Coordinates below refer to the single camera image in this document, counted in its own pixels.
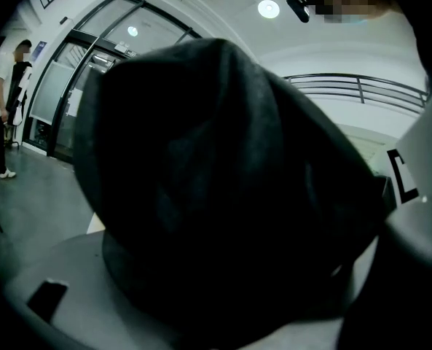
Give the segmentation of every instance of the black camera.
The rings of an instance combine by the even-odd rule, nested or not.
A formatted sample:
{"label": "black camera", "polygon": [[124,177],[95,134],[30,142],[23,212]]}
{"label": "black camera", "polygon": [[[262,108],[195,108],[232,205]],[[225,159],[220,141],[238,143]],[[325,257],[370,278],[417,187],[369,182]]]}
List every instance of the black camera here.
{"label": "black camera", "polygon": [[310,10],[308,9],[306,0],[287,0],[287,4],[303,23],[310,21]]}

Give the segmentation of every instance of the white shoe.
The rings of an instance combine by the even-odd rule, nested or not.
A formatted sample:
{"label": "white shoe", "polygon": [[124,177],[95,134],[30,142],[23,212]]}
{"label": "white shoe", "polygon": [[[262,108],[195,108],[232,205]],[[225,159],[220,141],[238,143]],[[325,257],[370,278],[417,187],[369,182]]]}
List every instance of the white shoe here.
{"label": "white shoe", "polygon": [[12,178],[16,175],[16,172],[10,171],[8,168],[5,170],[5,173],[0,174],[0,179]]}

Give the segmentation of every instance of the hand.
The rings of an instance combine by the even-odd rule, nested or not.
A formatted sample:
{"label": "hand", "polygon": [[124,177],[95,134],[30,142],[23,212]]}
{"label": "hand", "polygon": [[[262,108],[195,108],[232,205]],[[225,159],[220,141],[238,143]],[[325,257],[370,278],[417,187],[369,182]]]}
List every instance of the hand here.
{"label": "hand", "polygon": [[6,109],[2,110],[1,118],[3,123],[9,120],[9,113]]}

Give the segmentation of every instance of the round ceiling light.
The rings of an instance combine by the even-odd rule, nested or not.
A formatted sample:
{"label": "round ceiling light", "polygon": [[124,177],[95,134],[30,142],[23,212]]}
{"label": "round ceiling light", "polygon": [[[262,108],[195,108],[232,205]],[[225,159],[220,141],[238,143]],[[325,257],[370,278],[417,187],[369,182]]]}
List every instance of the round ceiling light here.
{"label": "round ceiling light", "polygon": [[263,0],[258,5],[258,12],[266,18],[276,18],[280,13],[279,5],[272,0]]}
{"label": "round ceiling light", "polygon": [[137,36],[137,35],[138,35],[138,30],[136,29],[136,27],[130,26],[130,27],[128,28],[128,33],[129,33],[131,36]]}

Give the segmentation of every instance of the floor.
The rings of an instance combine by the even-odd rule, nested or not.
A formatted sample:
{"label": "floor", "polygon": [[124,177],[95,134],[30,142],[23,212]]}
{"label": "floor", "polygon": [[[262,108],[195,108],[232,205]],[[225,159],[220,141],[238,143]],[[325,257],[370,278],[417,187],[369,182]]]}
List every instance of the floor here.
{"label": "floor", "polygon": [[6,160],[17,172],[14,179],[0,180],[0,263],[9,278],[52,246],[85,234],[93,211],[72,165],[25,147],[7,150]]}

